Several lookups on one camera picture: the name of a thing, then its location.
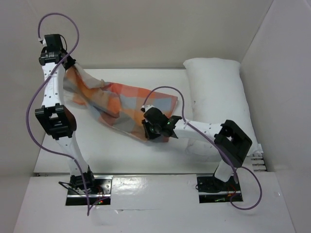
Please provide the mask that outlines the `orange grey checked pillowcase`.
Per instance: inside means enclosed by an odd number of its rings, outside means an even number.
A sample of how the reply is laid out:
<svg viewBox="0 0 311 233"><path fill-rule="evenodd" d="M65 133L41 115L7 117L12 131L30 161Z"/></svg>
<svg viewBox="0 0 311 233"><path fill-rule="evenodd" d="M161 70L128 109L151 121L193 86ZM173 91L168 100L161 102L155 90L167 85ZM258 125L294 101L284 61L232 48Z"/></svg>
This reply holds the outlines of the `orange grey checked pillowcase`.
<svg viewBox="0 0 311 233"><path fill-rule="evenodd" d="M143 142L147 138L142 124L142 105L154 105L170 117L178 101L177 96L97 80L78 64L66 71L63 87L65 100L88 109L101 124Z"/></svg>

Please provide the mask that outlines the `white pillow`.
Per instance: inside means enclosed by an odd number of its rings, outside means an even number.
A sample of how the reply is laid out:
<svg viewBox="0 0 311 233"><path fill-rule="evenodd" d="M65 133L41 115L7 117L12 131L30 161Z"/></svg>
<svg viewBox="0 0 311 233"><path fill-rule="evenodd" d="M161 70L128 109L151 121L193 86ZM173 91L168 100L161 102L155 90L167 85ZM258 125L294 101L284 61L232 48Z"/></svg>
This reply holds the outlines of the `white pillow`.
<svg viewBox="0 0 311 233"><path fill-rule="evenodd" d="M183 63L186 68L193 120L204 123L234 121L252 140L248 156L261 156L240 78L241 64L220 58L193 58Z"/></svg>

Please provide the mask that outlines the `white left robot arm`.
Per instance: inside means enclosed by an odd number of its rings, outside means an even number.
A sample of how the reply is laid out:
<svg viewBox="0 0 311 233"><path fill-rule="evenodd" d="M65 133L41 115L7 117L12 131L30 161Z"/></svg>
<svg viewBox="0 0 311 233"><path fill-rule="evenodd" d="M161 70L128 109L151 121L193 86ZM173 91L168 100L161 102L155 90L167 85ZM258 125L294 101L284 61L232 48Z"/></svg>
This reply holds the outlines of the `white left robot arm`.
<svg viewBox="0 0 311 233"><path fill-rule="evenodd" d="M74 115L65 106L63 81L66 70L75 64L62 43L60 34L48 34L43 39L43 49L39 63L44 73L44 98L42 106L35 110L35 117L45 130L68 155L70 185L84 193L92 193L96 188L94 175L84 160L77 144L75 131L77 122Z"/></svg>

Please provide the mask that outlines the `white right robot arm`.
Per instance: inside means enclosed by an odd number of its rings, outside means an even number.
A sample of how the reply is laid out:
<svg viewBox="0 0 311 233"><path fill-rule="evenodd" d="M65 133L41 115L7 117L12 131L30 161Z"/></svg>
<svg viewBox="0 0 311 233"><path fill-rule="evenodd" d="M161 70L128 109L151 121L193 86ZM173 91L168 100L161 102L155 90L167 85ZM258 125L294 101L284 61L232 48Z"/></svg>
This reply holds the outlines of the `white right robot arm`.
<svg viewBox="0 0 311 233"><path fill-rule="evenodd" d="M232 175L236 175L236 169L243 162L252 146L252 140L232 120L226 120L221 124L210 124L183 119L180 116L166 117L153 105L144 105L143 127L148 140L158 137L186 138L209 142L214 146L222 160L214 172L212 185L217 190L224 190Z"/></svg>

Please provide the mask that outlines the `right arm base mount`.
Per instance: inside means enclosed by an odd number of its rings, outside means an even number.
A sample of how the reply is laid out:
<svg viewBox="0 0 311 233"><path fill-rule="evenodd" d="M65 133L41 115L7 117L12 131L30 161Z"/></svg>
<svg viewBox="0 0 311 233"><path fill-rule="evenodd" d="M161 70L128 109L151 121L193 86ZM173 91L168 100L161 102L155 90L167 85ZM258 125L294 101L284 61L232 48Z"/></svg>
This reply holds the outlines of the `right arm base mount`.
<svg viewBox="0 0 311 233"><path fill-rule="evenodd" d="M197 174L197 184L199 203L225 203L242 202L242 192L239 183L235 183L232 175L227 182L216 179L212 174Z"/></svg>

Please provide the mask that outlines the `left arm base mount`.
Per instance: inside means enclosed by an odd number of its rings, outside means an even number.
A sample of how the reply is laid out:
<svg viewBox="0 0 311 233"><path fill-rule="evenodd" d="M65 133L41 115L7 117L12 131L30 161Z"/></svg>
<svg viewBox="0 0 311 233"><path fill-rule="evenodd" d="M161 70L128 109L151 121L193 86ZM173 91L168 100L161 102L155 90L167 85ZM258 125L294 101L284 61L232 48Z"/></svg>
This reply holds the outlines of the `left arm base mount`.
<svg viewBox="0 0 311 233"><path fill-rule="evenodd" d="M110 205L112 191L112 176L95 175L95 186L87 190L90 206ZM86 193L84 188L73 188L73 185L66 182L58 182L67 190L66 206L85 206L87 205Z"/></svg>

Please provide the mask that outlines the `aluminium rail frame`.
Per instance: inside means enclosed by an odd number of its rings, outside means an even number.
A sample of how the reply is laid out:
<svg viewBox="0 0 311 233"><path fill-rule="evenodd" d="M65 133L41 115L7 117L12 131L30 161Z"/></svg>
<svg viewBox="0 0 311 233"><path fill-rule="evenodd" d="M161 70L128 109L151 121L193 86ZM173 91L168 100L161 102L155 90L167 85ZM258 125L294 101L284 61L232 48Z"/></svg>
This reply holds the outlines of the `aluminium rail frame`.
<svg viewBox="0 0 311 233"><path fill-rule="evenodd" d="M255 172L267 172L267 167L265 165L264 158L262 156L248 156L252 168Z"/></svg>

